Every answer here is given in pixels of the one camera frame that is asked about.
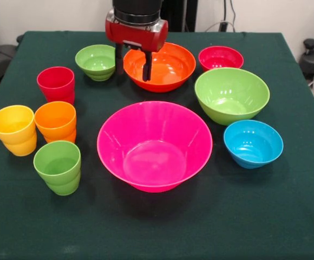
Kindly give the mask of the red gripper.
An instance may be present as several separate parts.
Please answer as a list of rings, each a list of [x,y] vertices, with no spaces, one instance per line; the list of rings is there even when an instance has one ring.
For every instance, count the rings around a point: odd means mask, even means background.
[[[151,25],[124,24],[114,15],[114,9],[107,13],[105,22],[107,38],[115,44],[115,66],[118,75],[122,75],[123,45],[133,46],[145,51],[146,63],[143,65],[143,81],[151,80],[152,52],[158,52],[164,45],[168,34],[168,22],[164,19],[157,19]]]

